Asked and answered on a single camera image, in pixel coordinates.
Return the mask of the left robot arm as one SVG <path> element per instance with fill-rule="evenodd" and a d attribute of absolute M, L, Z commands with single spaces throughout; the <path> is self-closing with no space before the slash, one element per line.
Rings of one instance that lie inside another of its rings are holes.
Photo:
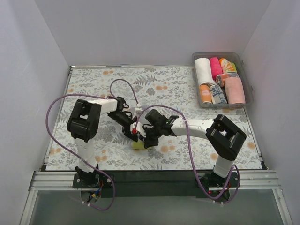
<path fill-rule="evenodd" d="M 98 168 L 98 163 L 93 140 L 98 132 L 100 116 L 107 114 L 122 126 L 122 132 L 127 138 L 133 141 L 138 140 L 138 136 L 132 134 L 131 128 L 136 120 L 127 110 L 128 108 L 129 106 L 122 97 L 91 101 L 79 99 L 75 103 L 67 122 L 67 130 L 74 138 L 78 155 L 81 157 L 75 171 L 79 175 L 80 181 L 90 188 L 96 187 L 100 182 L 100 175 L 95 170 Z"/>

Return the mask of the blue patterned towel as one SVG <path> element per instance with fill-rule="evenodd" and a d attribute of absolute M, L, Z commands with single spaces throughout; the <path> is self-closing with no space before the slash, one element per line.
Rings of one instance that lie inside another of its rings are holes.
<path fill-rule="evenodd" d="M 213 104 L 227 104 L 226 97 L 219 85 L 212 85 L 209 87 Z"/>

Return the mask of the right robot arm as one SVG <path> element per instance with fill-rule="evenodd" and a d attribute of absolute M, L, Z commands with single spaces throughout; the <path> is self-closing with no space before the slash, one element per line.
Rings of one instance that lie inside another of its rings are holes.
<path fill-rule="evenodd" d="M 189 135 L 207 139 L 218 154 L 213 168 L 213 183 L 223 186 L 229 181 L 228 174 L 247 137 L 229 118 L 221 114 L 211 120 L 184 120 L 177 115 L 167 118 L 153 109 L 145 119 L 149 122 L 143 126 L 141 138 L 145 148 L 158 146 L 162 136 Z"/>

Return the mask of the yellow and grey cloths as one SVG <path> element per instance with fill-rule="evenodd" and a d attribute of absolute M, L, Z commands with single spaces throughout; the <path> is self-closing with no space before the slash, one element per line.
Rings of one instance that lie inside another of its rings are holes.
<path fill-rule="evenodd" d="M 137 142 L 132 142 L 131 148 L 133 150 L 150 150 L 150 149 L 153 149 L 154 147 L 145 148 L 144 142 L 137 141 Z"/>

